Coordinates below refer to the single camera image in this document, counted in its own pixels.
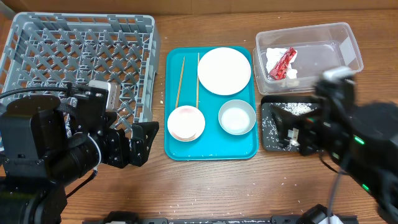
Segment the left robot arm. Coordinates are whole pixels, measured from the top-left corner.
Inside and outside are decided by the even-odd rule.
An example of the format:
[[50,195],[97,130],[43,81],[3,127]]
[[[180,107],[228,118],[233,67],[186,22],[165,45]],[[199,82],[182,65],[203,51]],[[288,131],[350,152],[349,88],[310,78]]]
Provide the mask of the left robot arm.
[[142,166],[159,130],[156,121],[132,125],[127,138],[114,129],[109,90],[68,84],[63,92],[75,106],[55,96],[55,87],[25,88],[26,97],[1,114],[2,223],[60,223],[69,193],[65,187],[89,182],[100,164]]

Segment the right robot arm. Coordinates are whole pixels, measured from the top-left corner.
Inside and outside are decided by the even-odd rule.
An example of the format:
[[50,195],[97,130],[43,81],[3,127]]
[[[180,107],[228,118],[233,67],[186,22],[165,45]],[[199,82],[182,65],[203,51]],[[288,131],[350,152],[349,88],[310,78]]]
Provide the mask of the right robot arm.
[[338,175],[354,179],[375,199],[379,216],[397,223],[397,106],[356,106],[350,78],[319,81],[314,102],[317,108],[301,115],[271,107],[279,144],[288,145],[297,131],[301,155],[327,153]]

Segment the grey bowl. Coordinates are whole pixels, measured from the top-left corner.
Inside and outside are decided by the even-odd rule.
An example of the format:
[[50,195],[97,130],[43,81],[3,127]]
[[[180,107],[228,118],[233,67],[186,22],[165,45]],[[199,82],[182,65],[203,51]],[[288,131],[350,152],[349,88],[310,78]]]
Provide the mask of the grey bowl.
[[218,121],[228,134],[239,136],[252,130],[256,124],[256,112],[246,101],[230,100],[221,106]]

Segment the pile of rice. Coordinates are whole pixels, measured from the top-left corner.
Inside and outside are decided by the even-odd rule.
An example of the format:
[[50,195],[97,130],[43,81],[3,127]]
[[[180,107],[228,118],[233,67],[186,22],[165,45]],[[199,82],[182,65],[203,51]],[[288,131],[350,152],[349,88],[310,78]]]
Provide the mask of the pile of rice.
[[294,129],[295,137],[289,141],[289,145],[284,147],[279,145],[279,135],[271,115],[271,105],[276,105],[294,115],[301,115],[313,111],[317,106],[312,103],[264,103],[261,109],[262,118],[262,143],[268,151],[298,151],[297,142],[299,130]]

